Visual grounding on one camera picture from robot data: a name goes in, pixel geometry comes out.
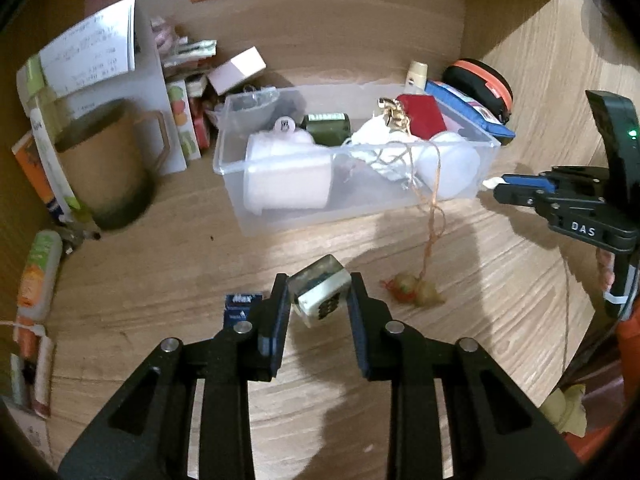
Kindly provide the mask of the person's right hand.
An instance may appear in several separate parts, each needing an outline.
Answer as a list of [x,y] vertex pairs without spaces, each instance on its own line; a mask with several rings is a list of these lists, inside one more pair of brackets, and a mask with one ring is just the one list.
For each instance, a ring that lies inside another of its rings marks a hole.
[[607,252],[604,249],[598,248],[596,250],[596,259],[599,272],[600,289],[604,292],[609,292],[615,282],[615,255],[612,252]]

